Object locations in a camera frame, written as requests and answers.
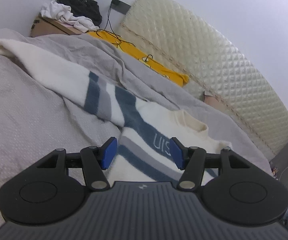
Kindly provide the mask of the black wall socket plate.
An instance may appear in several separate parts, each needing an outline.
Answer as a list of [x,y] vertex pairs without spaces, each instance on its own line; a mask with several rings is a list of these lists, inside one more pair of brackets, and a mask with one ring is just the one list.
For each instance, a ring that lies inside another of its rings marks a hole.
[[129,9],[131,8],[131,5],[124,3],[123,1],[120,0],[111,0],[110,4],[111,9],[126,15]]

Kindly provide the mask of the cluttered items on nightstand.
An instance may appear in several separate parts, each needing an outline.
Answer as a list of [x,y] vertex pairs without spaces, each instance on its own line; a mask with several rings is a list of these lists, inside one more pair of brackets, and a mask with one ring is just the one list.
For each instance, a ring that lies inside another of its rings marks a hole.
[[272,167],[272,175],[273,175],[273,177],[274,178],[276,178],[277,177],[277,175],[278,175],[278,168],[277,167]]

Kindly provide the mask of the cream quilted headboard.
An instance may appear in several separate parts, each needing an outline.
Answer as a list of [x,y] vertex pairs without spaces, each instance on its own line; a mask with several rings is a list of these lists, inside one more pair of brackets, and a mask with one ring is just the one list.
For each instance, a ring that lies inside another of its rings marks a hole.
[[173,0],[135,0],[119,34],[165,67],[189,76],[186,91],[215,97],[267,159],[288,143],[288,110],[229,39]]

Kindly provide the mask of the grey bed sheet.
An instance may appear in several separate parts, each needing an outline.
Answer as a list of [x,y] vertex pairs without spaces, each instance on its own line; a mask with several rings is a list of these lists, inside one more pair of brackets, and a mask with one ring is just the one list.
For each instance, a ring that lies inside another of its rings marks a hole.
[[[208,126],[209,136],[226,141],[265,172],[268,160],[248,135],[227,115],[194,98],[183,88],[149,69],[111,44],[88,34],[27,38],[9,29],[0,39],[26,42],[79,64],[134,96],[171,110],[184,110]],[[55,148],[79,151],[121,129],[33,79],[14,56],[0,55],[0,187]],[[3,218],[0,215],[0,226]]]

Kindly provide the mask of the pink pillow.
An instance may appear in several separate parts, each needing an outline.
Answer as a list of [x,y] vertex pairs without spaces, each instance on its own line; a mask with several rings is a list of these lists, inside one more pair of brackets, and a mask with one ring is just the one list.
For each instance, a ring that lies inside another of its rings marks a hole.
[[219,100],[217,100],[211,93],[207,91],[203,92],[203,102],[219,111],[225,110],[225,105],[223,105]]

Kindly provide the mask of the black clothing pile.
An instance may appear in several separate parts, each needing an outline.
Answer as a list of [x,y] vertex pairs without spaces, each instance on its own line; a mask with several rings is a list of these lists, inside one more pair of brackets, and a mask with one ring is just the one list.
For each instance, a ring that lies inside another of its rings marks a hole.
[[59,4],[71,7],[71,12],[75,17],[85,16],[92,20],[93,24],[100,26],[102,15],[100,8],[95,0],[56,0]]

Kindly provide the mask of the brown cardboard box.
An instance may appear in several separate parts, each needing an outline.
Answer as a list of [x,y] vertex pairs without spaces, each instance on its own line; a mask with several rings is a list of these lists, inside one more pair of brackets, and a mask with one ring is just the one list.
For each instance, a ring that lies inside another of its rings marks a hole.
[[80,35],[81,31],[71,25],[67,25],[49,18],[36,17],[31,26],[31,37],[38,37],[50,34]]

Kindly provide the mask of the white clothing pile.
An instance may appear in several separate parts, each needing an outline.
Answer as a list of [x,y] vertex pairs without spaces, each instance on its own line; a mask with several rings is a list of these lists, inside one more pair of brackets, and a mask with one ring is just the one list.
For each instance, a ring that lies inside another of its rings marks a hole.
[[52,0],[49,3],[44,3],[41,7],[40,13],[43,18],[49,18],[71,25],[82,33],[98,31],[100,29],[90,18],[85,16],[74,16],[71,12],[70,6],[59,4],[55,0]]

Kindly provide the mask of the yellow cloth by headboard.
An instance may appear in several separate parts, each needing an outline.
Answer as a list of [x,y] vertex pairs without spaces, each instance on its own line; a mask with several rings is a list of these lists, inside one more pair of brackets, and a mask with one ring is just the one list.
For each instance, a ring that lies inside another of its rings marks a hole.
[[87,34],[94,38],[99,38],[100,40],[111,43],[120,51],[128,54],[129,56],[132,56],[133,58],[143,63],[145,66],[149,67],[173,83],[176,83],[180,87],[187,85],[189,82],[189,76],[187,74],[182,74],[165,67],[164,65],[154,60],[153,55],[144,53],[143,51],[139,50],[132,42],[124,40],[119,35],[102,29],[99,29],[98,31],[89,31]]

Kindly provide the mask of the white blue striped sweater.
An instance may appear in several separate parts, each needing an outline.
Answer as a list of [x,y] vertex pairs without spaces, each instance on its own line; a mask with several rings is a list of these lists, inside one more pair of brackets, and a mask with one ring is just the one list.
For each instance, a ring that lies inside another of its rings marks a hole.
[[181,171],[170,153],[170,139],[186,147],[220,153],[229,145],[208,134],[208,126],[184,110],[171,111],[142,100],[87,68],[32,44],[0,39],[0,55],[14,56],[30,76],[84,111],[121,129],[116,153],[109,156],[107,179],[115,181],[171,181]]

